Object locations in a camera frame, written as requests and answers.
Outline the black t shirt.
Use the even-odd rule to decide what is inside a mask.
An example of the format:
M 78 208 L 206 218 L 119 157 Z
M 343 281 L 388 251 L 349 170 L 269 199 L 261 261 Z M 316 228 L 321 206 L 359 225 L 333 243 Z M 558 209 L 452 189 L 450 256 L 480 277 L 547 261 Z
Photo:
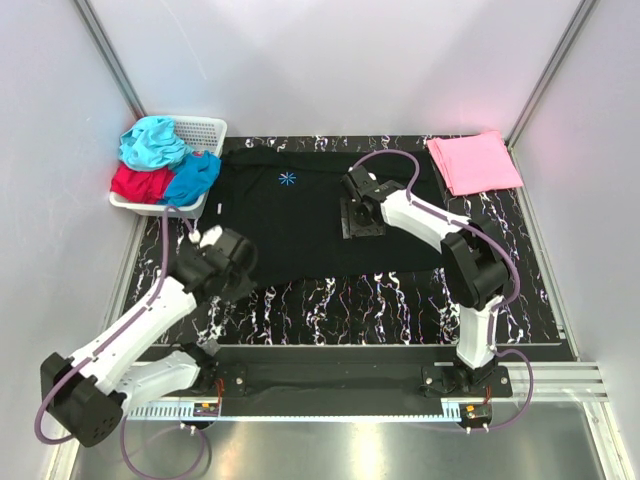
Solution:
M 198 221 L 230 228 L 257 248 L 252 279 L 269 287 L 301 279 L 429 271 L 441 257 L 414 236 L 342 235 L 341 178 L 360 159 L 351 152 L 278 151 L 267 146 L 225 153 Z

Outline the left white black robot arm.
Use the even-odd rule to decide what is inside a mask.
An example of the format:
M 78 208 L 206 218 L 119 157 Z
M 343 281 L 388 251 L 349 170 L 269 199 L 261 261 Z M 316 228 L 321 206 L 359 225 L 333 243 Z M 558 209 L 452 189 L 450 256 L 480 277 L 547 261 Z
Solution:
M 136 366 L 139 357 L 178 321 L 212 298 L 234 303 L 248 296 L 258 260 L 256 246 L 221 226 L 196 232 L 167 272 L 113 325 L 64 357 L 40 366 L 42 404 L 70 439 L 90 448 L 106 439 L 136 408 L 178 391 L 208 394 L 215 386 L 215 349 L 190 343 Z

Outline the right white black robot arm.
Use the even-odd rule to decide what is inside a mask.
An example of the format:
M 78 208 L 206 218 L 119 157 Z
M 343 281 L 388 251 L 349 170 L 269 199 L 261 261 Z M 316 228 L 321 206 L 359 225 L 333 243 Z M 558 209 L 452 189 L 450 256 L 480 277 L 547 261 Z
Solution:
M 412 196 L 395 181 L 379 183 L 364 167 L 352 168 L 341 184 L 343 237 L 402 230 L 441 256 L 445 282 L 459 308 L 456 359 L 441 374 L 442 385 L 427 388 L 441 395 L 480 395 L 497 367 L 496 316 L 505 290 L 516 281 L 515 267 L 489 236 L 489 221 L 451 214 Z

